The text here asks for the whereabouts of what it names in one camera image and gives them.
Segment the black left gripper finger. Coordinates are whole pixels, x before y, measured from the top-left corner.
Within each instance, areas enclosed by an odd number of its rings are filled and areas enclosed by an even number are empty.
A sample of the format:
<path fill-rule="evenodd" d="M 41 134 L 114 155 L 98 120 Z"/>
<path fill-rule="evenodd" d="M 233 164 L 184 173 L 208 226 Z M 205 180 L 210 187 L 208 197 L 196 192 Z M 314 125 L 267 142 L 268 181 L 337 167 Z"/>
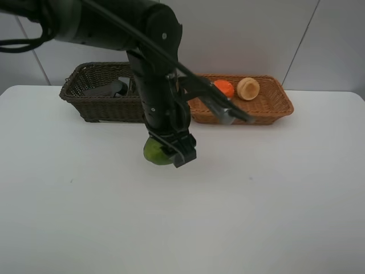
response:
<path fill-rule="evenodd" d="M 166 156 L 173 156 L 176 154 L 176 151 L 171 147 L 161 146 L 160 149 L 164 154 L 166 154 Z"/>
<path fill-rule="evenodd" d="M 193 160 L 197 157 L 196 150 L 192 148 L 188 152 L 177 152 L 173 157 L 173 165 L 179 168 Z"/>

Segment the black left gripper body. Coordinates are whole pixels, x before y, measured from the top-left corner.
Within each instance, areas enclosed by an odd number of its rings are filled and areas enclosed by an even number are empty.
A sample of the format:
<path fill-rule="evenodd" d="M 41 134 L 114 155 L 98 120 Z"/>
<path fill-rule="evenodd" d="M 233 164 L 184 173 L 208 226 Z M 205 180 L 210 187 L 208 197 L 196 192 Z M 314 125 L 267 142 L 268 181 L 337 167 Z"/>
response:
<path fill-rule="evenodd" d="M 196 149 L 196 140 L 189 132 L 190 108 L 181 96 L 141 98 L 149 135 L 162 146 L 177 152 Z"/>

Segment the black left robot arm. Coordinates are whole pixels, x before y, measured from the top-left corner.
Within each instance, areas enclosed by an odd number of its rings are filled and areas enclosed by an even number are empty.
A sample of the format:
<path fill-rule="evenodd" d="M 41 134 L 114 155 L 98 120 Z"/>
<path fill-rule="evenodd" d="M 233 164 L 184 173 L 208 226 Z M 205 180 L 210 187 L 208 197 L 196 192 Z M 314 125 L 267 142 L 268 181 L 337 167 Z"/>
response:
<path fill-rule="evenodd" d="M 124 51 L 128 62 L 85 63 L 66 80 L 60 97 L 90 123 L 143 122 L 144 156 L 180 167 L 196 158 L 190 108 L 176 63 L 182 27 L 156 1 L 2 1 L 1 12 L 38 23 L 33 39 L 1 41 L 3 53 L 23 53 L 50 40 Z"/>

